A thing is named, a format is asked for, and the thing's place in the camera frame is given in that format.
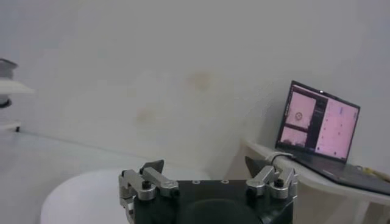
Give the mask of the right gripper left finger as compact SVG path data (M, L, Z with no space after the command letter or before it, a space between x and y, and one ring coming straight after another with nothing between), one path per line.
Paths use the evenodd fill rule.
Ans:
M158 195L170 199L180 197L179 183L162 174L164 164L162 159L148 162L138 172L123 170L118 176L119 203L129 223L135 223L135 199L152 201Z

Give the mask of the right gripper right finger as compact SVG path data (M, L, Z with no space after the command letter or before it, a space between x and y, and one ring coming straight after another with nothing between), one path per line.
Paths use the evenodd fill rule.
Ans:
M252 178L246 181L248 190L256 197L268 194L277 200L296 199L298 174L293 168L276 168L271 162L244 157Z

